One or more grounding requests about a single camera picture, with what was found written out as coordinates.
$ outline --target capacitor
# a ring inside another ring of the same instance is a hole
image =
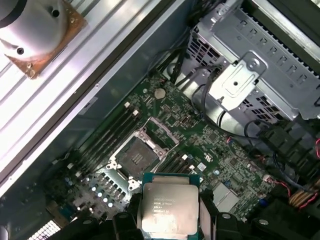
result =
[[[110,187],[109,191],[114,194],[114,191],[116,190],[115,186]]]
[[[106,176],[106,174],[103,172],[98,176],[98,180],[101,181],[102,179],[104,179]]]
[[[81,211],[82,209],[84,209],[85,206],[86,206],[86,205],[85,205],[84,203],[81,203],[76,209],[77,209],[78,211]]]
[[[95,191],[97,190],[97,188],[98,188],[98,185],[96,184],[96,185],[94,185],[94,186],[91,188],[91,190],[92,190],[93,192],[95,192]]]
[[[101,190],[100,192],[98,192],[97,196],[98,196],[99,198],[101,198],[102,195],[104,194],[104,192],[105,192],[105,191]]]
[[[124,199],[124,197],[126,196],[126,193],[125,192],[123,192],[122,194],[120,194],[119,195],[119,200],[122,200],[122,199]]]
[[[264,198],[259,199],[259,204],[260,204],[262,207],[266,207],[266,206],[269,205],[269,203],[267,202],[267,200],[264,199]]]
[[[96,205],[91,205],[91,207],[89,207],[89,211],[90,211],[90,212],[93,212],[94,209],[95,209],[95,207],[96,207]]]
[[[112,186],[111,182],[108,182],[107,185],[105,186],[106,189],[109,189]]]
[[[114,195],[115,195],[115,197],[119,197],[119,194],[120,194],[120,192],[119,192],[119,190],[116,190],[115,192],[114,192]]]
[[[111,201],[108,203],[108,207],[109,207],[109,208],[112,208],[112,207],[114,206],[114,202],[115,202],[115,201],[111,200]]]

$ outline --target screw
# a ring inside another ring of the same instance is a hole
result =
[[[36,74],[35,70],[31,69],[30,70],[30,77],[33,77]]]
[[[222,217],[224,219],[230,219],[231,218],[231,216],[229,214],[227,214],[227,213],[222,214]]]
[[[268,224],[269,224],[269,222],[268,222],[267,220],[264,220],[264,219],[260,219],[260,220],[259,220],[259,223],[260,223],[261,225],[268,225]]]

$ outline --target black cable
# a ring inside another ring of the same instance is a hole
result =
[[[195,105],[195,95],[196,95],[197,92],[199,92],[200,89],[201,89],[202,87],[204,87],[204,86],[205,86],[205,84],[199,85],[198,88],[197,88],[197,89],[192,93],[192,95],[191,95],[191,105],[192,105],[192,107],[193,107],[193,110],[194,110],[197,114],[201,114],[201,112],[197,109],[197,107],[196,107],[196,105]]]
[[[161,54],[164,54],[164,53],[173,53],[177,50],[181,50],[181,49],[184,49],[186,46],[178,46],[178,47],[173,47],[173,48],[169,48],[169,49],[165,49],[165,50],[161,50],[161,51],[158,51],[152,58],[152,60],[150,61],[150,64],[147,68],[147,75],[149,75],[152,71],[152,68],[157,60],[157,57]]]
[[[258,138],[256,137],[248,137],[248,136],[243,136],[243,135],[238,135],[235,134],[233,132],[229,132],[227,130],[224,130],[223,128],[220,128],[219,126],[217,126],[206,114],[206,99],[207,99],[207,95],[209,93],[209,90],[214,82],[213,78],[212,78],[212,74],[215,73],[214,71],[211,73],[211,75],[209,76],[205,86],[204,86],[204,90],[202,92],[202,98],[201,98],[201,108],[202,108],[202,114],[203,114],[203,119],[204,121],[213,129],[219,131],[222,134],[226,134],[230,137],[233,138],[238,138],[238,139],[245,139],[245,140],[258,140]]]
[[[178,59],[175,63],[175,66],[173,68],[173,72],[172,75],[170,77],[170,82],[172,82],[173,84],[175,84],[177,82],[177,78],[179,77],[180,73],[181,73],[181,68],[182,65],[184,63],[184,59],[186,57],[187,54],[187,49],[188,49],[188,40],[189,38],[187,37],[186,40],[184,41],[183,45],[185,45],[185,47],[183,49],[181,49],[180,54],[178,56]]]
[[[301,189],[307,193],[311,193],[311,194],[316,194],[318,191],[313,191],[313,190],[309,190],[308,188],[300,185],[299,183],[296,183],[295,181],[293,181],[281,168],[279,162],[278,162],[278,156],[277,154],[274,152],[272,154],[272,159],[273,159],[273,163],[275,165],[275,167],[279,170],[279,172],[281,173],[281,176],[283,177],[283,179],[290,184],[291,186],[297,188],[297,189]]]
[[[218,118],[217,118],[217,120],[216,120],[216,124],[218,125],[218,127],[219,128],[221,128],[221,124],[222,124],[222,119],[224,118],[224,116],[226,115],[226,111],[225,110],[223,110],[220,114],[219,114],[219,116],[218,116]]]
[[[271,126],[272,126],[271,123],[269,123],[267,121],[264,121],[264,120],[261,120],[261,119],[255,119],[255,120],[252,120],[252,121],[248,121],[246,123],[246,125],[244,126],[244,129],[243,129],[244,136],[249,137],[248,128],[249,128],[249,125],[252,124],[252,123],[262,123],[262,124],[267,125],[269,128],[271,128]],[[248,142],[252,147],[254,146],[254,144],[251,141],[251,139],[248,139]]]
[[[193,71],[189,72],[182,80],[180,80],[176,86],[179,87],[182,84],[184,84],[187,80],[189,80],[194,74],[197,73],[197,71],[201,70],[201,69],[207,69],[207,70],[213,70],[217,68],[216,65],[211,65],[211,66],[197,66],[196,68],[194,68]]]

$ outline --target cable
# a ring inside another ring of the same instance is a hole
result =
[[[195,105],[195,95],[196,95],[197,92],[199,92],[200,89],[201,89],[202,87],[204,87],[204,86],[205,86],[205,84],[199,85],[198,88],[197,88],[197,89],[192,93],[192,95],[191,95],[191,105],[192,105],[192,107],[193,107],[193,110],[194,110],[197,114],[201,114],[201,112],[197,109],[197,107],[196,107],[196,105]]]
[[[308,188],[296,183],[295,181],[293,181],[283,170],[282,168],[280,167],[279,165],[279,162],[278,162],[278,158],[277,158],[277,154],[274,152],[272,154],[272,159],[273,159],[273,163],[275,165],[275,167],[279,170],[279,172],[281,173],[283,179],[288,183],[290,184],[291,186],[297,188],[297,189],[301,189],[305,192],[308,192],[308,193],[317,193],[317,191],[313,191],[313,190],[309,190]]]
[[[185,45],[185,47],[181,50],[178,59],[175,63],[175,66],[173,68],[173,72],[172,75],[170,77],[170,82],[172,82],[173,84],[175,84],[177,82],[177,78],[179,77],[180,73],[181,73],[181,68],[182,65],[184,63],[184,59],[187,53],[187,49],[188,49],[188,40],[189,38],[187,37],[186,40],[184,41],[183,45]]]
[[[299,207],[299,210],[305,208],[309,203],[311,203],[312,201],[314,201],[317,196],[318,196],[318,193],[314,194],[312,198],[310,198],[305,204],[303,204],[303,205],[301,205],[301,206]]]
[[[218,118],[217,118],[217,120],[216,120],[216,124],[218,125],[218,127],[219,128],[221,128],[221,124],[222,124],[222,119],[224,118],[224,116],[226,115],[226,111],[225,110],[223,110],[220,114],[219,114],[219,116],[218,116]]]
[[[284,186],[288,192],[288,197],[291,197],[291,191],[287,184],[285,184],[283,181],[274,181],[274,183]]]
[[[150,64],[147,68],[147,75],[150,74],[150,72],[152,71],[152,67],[154,66],[154,63],[155,61],[157,60],[157,57],[161,54],[164,54],[164,53],[173,53],[174,51],[177,51],[177,50],[181,50],[181,49],[184,49],[186,48],[186,46],[178,46],[178,47],[173,47],[173,48],[169,48],[169,49],[165,49],[165,50],[161,50],[161,51],[158,51],[152,58],[152,60],[150,61]]]
[[[189,80],[193,75],[197,73],[197,71],[201,69],[207,69],[207,70],[213,70],[217,68],[216,65],[211,65],[211,66],[197,66],[196,68],[193,69],[193,71],[189,72],[183,79],[181,79],[175,86],[179,87],[182,84],[184,84],[187,80]]]
[[[238,135],[235,134],[233,132],[229,132],[227,130],[224,130],[223,128],[220,128],[219,126],[217,126],[210,118],[208,118],[207,114],[206,114],[206,99],[207,99],[207,95],[209,93],[209,90],[214,82],[214,80],[212,79],[212,76],[210,75],[210,77],[208,78],[205,86],[204,86],[204,90],[202,92],[202,98],[201,98],[201,108],[202,108],[202,114],[203,114],[203,119],[204,121],[213,129],[219,131],[222,134],[226,134],[230,137],[233,138],[239,138],[239,139],[245,139],[245,140],[258,140],[258,138],[256,137],[247,137],[247,136],[243,136],[243,135]]]
[[[272,127],[271,123],[269,123],[267,121],[264,121],[264,120],[261,120],[261,119],[255,119],[255,120],[252,120],[252,121],[248,121],[246,123],[246,125],[244,126],[244,129],[243,129],[244,136],[249,137],[248,128],[249,128],[249,125],[252,124],[252,123],[262,123],[262,124],[267,125],[269,128]],[[254,146],[254,144],[252,143],[251,139],[248,139],[248,142],[252,147]]]
[[[316,156],[320,159],[320,150],[318,147],[319,144],[320,144],[320,138],[317,141],[315,141],[315,153],[316,153]]]

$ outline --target red wire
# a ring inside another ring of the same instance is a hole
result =
[[[313,195],[313,197],[310,198],[305,204],[301,205],[301,206],[299,207],[299,209],[301,210],[301,209],[305,208],[309,203],[311,203],[313,200],[315,200],[317,196],[318,196],[318,193],[316,193],[315,195]]]
[[[290,191],[290,188],[287,186],[287,184],[285,184],[284,182],[282,181],[274,181],[275,184],[280,184],[282,186],[284,186],[286,188],[286,190],[288,191],[288,197],[290,198],[291,197],[291,191]]]
[[[316,153],[316,156],[320,159],[320,151],[318,148],[319,143],[320,143],[320,138],[317,141],[315,141],[315,153]]]

